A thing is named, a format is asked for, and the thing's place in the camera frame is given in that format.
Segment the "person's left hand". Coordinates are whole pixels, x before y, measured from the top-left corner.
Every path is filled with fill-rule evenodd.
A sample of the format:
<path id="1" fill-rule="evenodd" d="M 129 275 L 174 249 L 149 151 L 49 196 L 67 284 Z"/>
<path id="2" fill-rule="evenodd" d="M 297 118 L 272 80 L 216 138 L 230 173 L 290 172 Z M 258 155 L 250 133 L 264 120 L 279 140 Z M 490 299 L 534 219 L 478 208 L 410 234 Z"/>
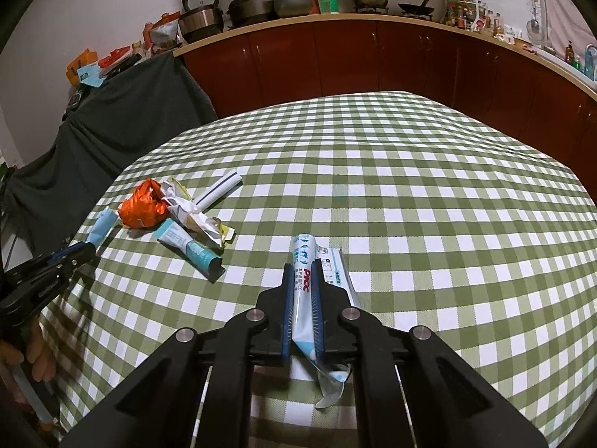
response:
<path id="1" fill-rule="evenodd" d="M 51 381 L 56 375 L 56 359 L 47 345 L 38 317 L 31 320 L 25 354 L 13 345 L 1 341 L 1 379 L 7 387 L 13 388 L 16 385 L 10 367 L 20 365 L 24 360 L 31 364 L 31 374 L 35 381 Z"/>

